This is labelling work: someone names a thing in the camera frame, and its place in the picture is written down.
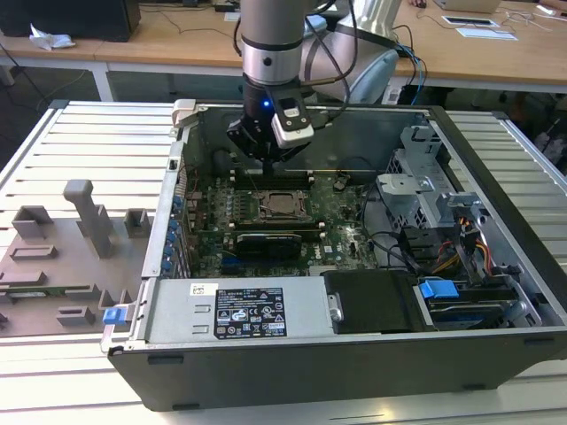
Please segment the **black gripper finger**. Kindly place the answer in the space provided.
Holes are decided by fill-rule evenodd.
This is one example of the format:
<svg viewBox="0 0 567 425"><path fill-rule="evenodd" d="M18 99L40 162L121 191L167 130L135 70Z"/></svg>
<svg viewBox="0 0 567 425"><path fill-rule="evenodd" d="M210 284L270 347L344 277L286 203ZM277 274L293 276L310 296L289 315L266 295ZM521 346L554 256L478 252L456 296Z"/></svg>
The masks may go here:
<svg viewBox="0 0 567 425"><path fill-rule="evenodd" d="M295 156L299 155L307 146L307 144L303 144L300 146L296 146L290 149L281 149L279 147L274 147L270 151L270 157L268 159L268 174L273 175L275 172L274 166L275 164L287 162L294 158Z"/></svg>
<svg viewBox="0 0 567 425"><path fill-rule="evenodd" d="M261 163L262 173L272 174L271 139L267 128L259 120L240 118L231 122L227 129L227 137L246 157L254 158Z"/></svg>

